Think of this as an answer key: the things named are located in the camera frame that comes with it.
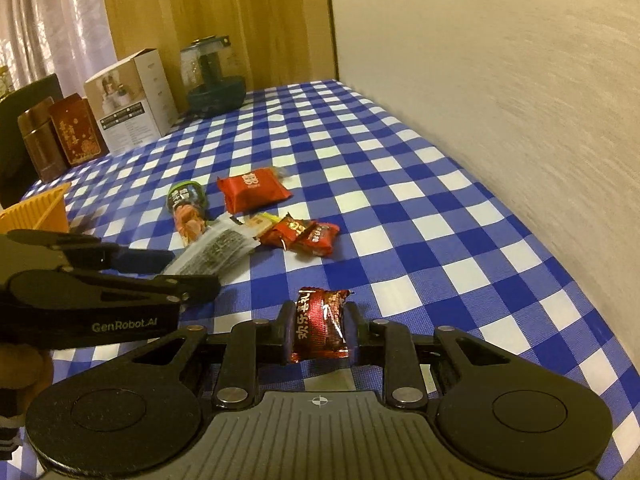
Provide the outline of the left hand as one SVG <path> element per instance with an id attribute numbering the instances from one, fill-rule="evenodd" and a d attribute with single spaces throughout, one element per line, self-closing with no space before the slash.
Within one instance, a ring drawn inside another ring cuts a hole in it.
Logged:
<path id="1" fill-rule="evenodd" d="M 17 415 L 24 414 L 32 400 L 52 385 L 53 376 L 49 350 L 28 344 L 2 344 L 1 388 L 15 392 Z"/>

